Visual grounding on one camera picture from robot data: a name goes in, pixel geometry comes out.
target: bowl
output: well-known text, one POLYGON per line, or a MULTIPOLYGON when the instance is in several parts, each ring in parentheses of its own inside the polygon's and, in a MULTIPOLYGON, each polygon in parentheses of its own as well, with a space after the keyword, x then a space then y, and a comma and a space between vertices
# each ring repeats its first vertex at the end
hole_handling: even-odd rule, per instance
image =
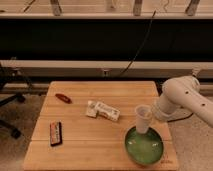
POLYGON ((130 158, 143 166, 158 162, 164 151, 163 141, 153 128, 145 134, 138 133, 136 127, 131 128, 125 136, 125 148, 130 158))

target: wooden table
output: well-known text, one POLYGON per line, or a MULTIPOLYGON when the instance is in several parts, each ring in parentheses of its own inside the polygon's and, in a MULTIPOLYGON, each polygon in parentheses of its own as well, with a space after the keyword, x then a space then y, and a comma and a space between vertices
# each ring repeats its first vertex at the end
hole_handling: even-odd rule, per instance
POLYGON ((134 108, 158 97, 154 82, 52 82, 37 121, 24 170, 177 170, 178 161, 167 123, 152 125, 161 135, 162 159, 149 167, 135 164, 124 148, 127 131, 135 125, 134 108), (55 97, 63 93, 72 104, 55 97), (118 122, 85 115, 87 101, 99 100, 121 111, 118 122), (51 147, 49 125, 61 121, 63 144, 51 147))

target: floor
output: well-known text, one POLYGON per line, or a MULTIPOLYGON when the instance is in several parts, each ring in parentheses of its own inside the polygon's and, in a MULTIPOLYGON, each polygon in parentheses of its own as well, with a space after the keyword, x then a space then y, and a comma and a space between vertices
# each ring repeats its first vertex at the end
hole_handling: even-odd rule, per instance
MULTIPOLYGON (((0 128, 0 171, 22 171, 22 163, 45 96, 25 95, 23 104, 12 102, 1 107, 0 119, 17 126, 23 133, 18 140, 0 128)), ((179 171, 213 170, 213 129, 193 115, 169 123, 180 163, 179 171)))

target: cup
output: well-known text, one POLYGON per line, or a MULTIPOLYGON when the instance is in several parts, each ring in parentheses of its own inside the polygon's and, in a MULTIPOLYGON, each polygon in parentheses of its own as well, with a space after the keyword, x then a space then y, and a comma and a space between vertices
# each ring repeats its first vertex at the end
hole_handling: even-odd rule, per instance
POLYGON ((136 131, 140 134, 145 134, 152 121, 151 108, 148 105, 139 105, 135 108, 136 114, 136 131))

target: red object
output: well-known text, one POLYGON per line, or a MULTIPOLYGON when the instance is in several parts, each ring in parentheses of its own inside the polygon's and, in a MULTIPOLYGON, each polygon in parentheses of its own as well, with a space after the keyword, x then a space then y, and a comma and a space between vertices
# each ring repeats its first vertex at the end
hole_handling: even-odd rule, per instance
POLYGON ((69 97, 65 96, 64 94, 57 93, 57 94, 55 94, 55 96, 58 97, 60 100, 62 100, 65 103, 70 104, 72 102, 71 99, 69 97))

